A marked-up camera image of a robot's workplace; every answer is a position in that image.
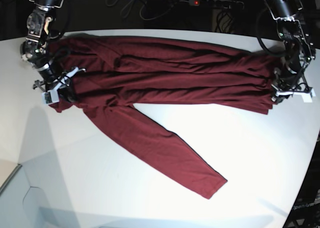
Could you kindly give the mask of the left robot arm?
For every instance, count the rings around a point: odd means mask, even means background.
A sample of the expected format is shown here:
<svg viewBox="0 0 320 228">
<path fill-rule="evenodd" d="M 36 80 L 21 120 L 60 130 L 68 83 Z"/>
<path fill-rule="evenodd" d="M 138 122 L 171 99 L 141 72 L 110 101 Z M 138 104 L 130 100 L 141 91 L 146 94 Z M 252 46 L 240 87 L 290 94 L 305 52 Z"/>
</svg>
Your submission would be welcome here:
<svg viewBox="0 0 320 228">
<path fill-rule="evenodd" d="M 315 91 L 308 85 L 304 72 L 315 60 L 316 51 L 303 15 L 303 4 L 301 0 L 263 1 L 265 8 L 256 18 L 256 37 L 264 52 L 282 61 L 282 67 L 273 71 L 272 100 L 281 103 L 290 96 L 299 95 L 305 103 L 311 103 Z M 276 23 L 278 37 L 284 44 L 283 51 L 271 51 L 262 41 L 259 23 L 265 12 L 269 12 Z"/>
</svg>

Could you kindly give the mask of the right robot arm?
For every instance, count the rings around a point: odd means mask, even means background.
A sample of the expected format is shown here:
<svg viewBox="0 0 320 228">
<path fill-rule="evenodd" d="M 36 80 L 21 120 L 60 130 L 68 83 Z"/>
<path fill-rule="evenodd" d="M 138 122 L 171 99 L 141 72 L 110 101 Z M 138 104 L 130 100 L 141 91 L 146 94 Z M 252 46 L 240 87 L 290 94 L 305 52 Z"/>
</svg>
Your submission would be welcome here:
<svg viewBox="0 0 320 228">
<path fill-rule="evenodd" d="M 77 97 L 72 77 L 81 69 L 76 66 L 62 68 L 60 62 L 71 54 L 67 46 L 60 46 L 54 53 L 49 51 L 49 45 L 60 40 L 65 33 L 65 29 L 52 29 L 56 9 L 62 7 L 64 0 L 29 1 L 35 4 L 35 8 L 26 21 L 27 36 L 20 46 L 20 54 L 42 78 L 36 80 L 32 87 L 42 91 L 41 96 L 46 105 L 58 103 L 61 99 L 75 102 Z"/>
</svg>

